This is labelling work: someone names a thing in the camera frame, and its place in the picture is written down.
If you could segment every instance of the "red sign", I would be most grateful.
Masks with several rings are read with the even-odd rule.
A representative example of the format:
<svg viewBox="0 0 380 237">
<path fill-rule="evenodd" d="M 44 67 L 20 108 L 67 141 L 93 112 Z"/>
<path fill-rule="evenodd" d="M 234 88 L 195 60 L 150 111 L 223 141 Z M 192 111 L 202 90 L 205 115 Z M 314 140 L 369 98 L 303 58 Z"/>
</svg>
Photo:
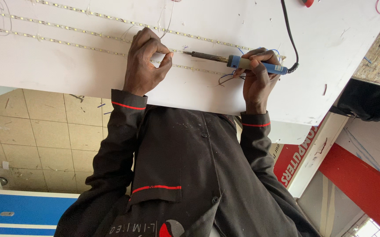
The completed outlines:
<svg viewBox="0 0 380 237">
<path fill-rule="evenodd" d="M 287 187 L 291 179 L 293 178 L 295 172 L 297 171 L 299 164 L 304 158 L 304 155 L 308 148 L 313 144 L 314 137 L 316 137 L 317 131 L 322 125 L 323 121 L 320 122 L 319 126 L 312 126 L 304 143 L 301 145 L 287 145 L 285 144 L 282 148 L 279 157 L 276 160 L 273 172 L 277 179 Z"/>
</svg>

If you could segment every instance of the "blue soldering iron handle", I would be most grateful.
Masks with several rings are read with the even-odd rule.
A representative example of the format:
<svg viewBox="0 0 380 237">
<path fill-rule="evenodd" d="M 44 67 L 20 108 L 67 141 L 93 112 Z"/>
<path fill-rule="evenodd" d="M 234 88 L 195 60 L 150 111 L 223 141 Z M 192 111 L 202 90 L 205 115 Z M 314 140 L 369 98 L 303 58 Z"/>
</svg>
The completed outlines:
<svg viewBox="0 0 380 237">
<path fill-rule="evenodd" d="M 230 55 L 227 66 L 232 67 L 232 68 L 250 69 L 250 62 L 251 61 L 249 59 L 244 59 L 236 55 Z M 288 71 L 287 67 L 265 63 L 265 62 L 262 62 L 262 63 L 266 67 L 268 73 L 285 75 Z"/>
</svg>

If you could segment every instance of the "black power cord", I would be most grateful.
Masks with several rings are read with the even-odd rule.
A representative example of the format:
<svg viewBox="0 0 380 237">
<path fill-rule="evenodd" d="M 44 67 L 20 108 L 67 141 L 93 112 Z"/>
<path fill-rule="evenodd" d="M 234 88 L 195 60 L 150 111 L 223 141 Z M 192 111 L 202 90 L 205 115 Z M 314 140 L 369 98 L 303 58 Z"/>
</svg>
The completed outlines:
<svg viewBox="0 0 380 237">
<path fill-rule="evenodd" d="M 287 74 L 288 74 L 288 73 L 293 73 L 299 66 L 299 64 L 298 64 L 298 51 L 297 51 L 297 48 L 295 48 L 294 40 L 292 39 L 291 29 L 289 28 L 288 14 L 286 12 L 286 6 L 285 6 L 284 0 L 281 0 L 281 3 L 282 3 L 283 17 L 285 18 L 286 29 L 288 31 L 289 39 L 291 40 L 292 46 L 294 47 L 295 56 L 297 57 L 297 60 L 294 63 L 294 65 L 288 69 L 288 72 L 287 72 Z"/>
</svg>

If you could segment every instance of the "sleeve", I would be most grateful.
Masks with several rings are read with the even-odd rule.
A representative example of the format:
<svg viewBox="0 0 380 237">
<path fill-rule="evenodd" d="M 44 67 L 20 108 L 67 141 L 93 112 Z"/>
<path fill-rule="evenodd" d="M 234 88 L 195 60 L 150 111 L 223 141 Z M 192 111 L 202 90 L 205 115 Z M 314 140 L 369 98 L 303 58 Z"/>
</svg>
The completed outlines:
<svg viewBox="0 0 380 237">
<path fill-rule="evenodd" d="M 304 216 L 292 195 L 279 182 L 273 173 L 274 161 L 269 153 L 271 140 L 269 114 L 248 115 L 241 113 L 243 131 L 241 132 L 241 148 L 251 169 L 257 178 L 275 199 L 282 212 L 294 222 L 299 235 L 303 237 L 320 235 Z"/>
<path fill-rule="evenodd" d="M 110 225 L 116 208 L 127 205 L 126 188 L 133 179 L 133 153 L 137 130 L 143 121 L 147 97 L 112 89 L 114 110 L 108 122 L 108 136 L 93 159 L 93 175 L 87 177 L 89 191 L 82 193 L 62 215 L 55 232 L 58 236 L 93 236 L 101 225 Z"/>
</svg>

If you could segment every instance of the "red wire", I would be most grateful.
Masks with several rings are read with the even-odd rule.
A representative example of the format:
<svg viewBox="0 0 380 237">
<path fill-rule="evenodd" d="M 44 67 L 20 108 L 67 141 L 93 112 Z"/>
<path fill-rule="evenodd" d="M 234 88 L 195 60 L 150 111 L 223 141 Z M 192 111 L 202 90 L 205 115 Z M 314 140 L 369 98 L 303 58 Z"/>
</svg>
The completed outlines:
<svg viewBox="0 0 380 237">
<path fill-rule="evenodd" d="M 379 10 L 377 9 L 377 4 L 379 4 L 379 0 L 376 1 L 376 12 L 380 14 Z"/>
</svg>

